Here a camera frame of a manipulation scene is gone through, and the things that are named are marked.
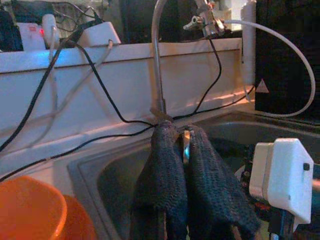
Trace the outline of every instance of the faucet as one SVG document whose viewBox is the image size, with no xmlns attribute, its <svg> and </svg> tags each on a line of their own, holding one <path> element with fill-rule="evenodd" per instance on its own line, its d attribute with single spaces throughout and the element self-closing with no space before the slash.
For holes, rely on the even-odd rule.
<svg viewBox="0 0 320 240">
<path fill-rule="evenodd" d="M 160 17 L 164 6 L 168 0 L 157 0 L 151 26 L 151 38 L 154 58 L 154 75 L 151 85 L 155 86 L 154 99 L 152 101 L 151 112 L 161 111 L 167 114 L 166 101 L 163 94 L 163 84 L 160 68 L 160 51 L 159 51 L 159 25 Z M 222 35 L 225 32 L 225 26 L 222 21 L 215 18 L 213 8 L 215 3 L 210 0 L 195 0 L 197 5 L 197 16 L 193 16 L 191 22 L 183 27 L 185 30 L 202 29 L 205 38 L 210 39 L 213 35 Z"/>
</svg>

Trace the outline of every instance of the white electronic device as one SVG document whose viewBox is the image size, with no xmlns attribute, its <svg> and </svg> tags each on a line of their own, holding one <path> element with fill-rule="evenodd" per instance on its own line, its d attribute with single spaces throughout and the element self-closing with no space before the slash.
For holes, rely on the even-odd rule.
<svg viewBox="0 0 320 240">
<path fill-rule="evenodd" d="M 255 147 L 250 195 L 294 215 L 293 231 L 311 222 L 314 161 L 297 138 Z"/>
<path fill-rule="evenodd" d="M 24 51 L 46 50 L 43 28 L 36 23 L 17 22 Z"/>
<path fill-rule="evenodd" d="M 99 47 L 108 45 L 109 40 L 114 45 L 121 44 L 114 26 L 106 21 L 85 29 L 77 43 L 82 47 Z"/>
</svg>

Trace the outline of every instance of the sink basin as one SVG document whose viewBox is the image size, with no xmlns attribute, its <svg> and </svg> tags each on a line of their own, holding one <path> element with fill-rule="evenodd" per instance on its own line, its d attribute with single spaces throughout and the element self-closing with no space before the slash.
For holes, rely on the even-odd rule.
<svg viewBox="0 0 320 240">
<path fill-rule="evenodd" d="M 195 125 L 235 172 L 244 164 L 244 149 L 277 138 L 298 138 L 315 163 L 320 163 L 320 128 L 297 122 L 231 112 Z M 150 140 L 72 162 L 69 173 L 76 197 L 91 216 L 99 239 L 128 239 L 135 183 L 150 153 Z"/>
</svg>

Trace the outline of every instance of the wall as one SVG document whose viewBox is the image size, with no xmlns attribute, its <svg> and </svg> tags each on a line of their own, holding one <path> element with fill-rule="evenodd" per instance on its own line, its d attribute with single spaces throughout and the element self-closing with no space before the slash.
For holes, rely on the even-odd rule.
<svg viewBox="0 0 320 240">
<path fill-rule="evenodd" d="M 242 95 L 239 74 L 241 40 L 217 39 L 214 44 L 222 62 L 221 79 L 208 95 L 204 108 L 229 103 Z M 150 44 L 114 47 L 99 74 L 120 112 L 128 120 L 148 119 L 151 105 L 150 79 L 154 77 Z M 104 47 L 88 48 L 93 61 Z M 190 113 L 206 88 L 218 75 L 218 63 L 207 41 L 164 43 L 160 46 L 164 97 L 172 116 Z M 0 144 L 24 116 L 30 100 L 48 65 L 48 51 L 0 54 Z M 61 103 L 73 85 L 89 68 L 77 49 L 62 51 L 56 63 L 58 102 Z M 51 111 L 51 89 L 47 83 L 30 119 Z M 88 139 L 115 133 L 129 133 L 143 125 L 123 124 L 104 96 L 98 81 L 90 76 L 87 84 L 75 95 L 66 109 L 56 117 L 51 131 L 36 146 L 23 148 L 45 129 L 48 120 L 29 125 L 0 156 L 0 174 L 26 163 L 46 158 L 75 147 Z"/>
</svg>

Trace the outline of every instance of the orange bucket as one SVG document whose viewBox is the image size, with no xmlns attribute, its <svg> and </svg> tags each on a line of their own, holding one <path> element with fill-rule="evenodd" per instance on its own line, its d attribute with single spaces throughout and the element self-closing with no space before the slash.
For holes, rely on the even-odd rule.
<svg viewBox="0 0 320 240">
<path fill-rule="evenodd" d="M 0 183 L 0 240 L 95 240 L 85 209 L 28 176 Z"/>
</svg>

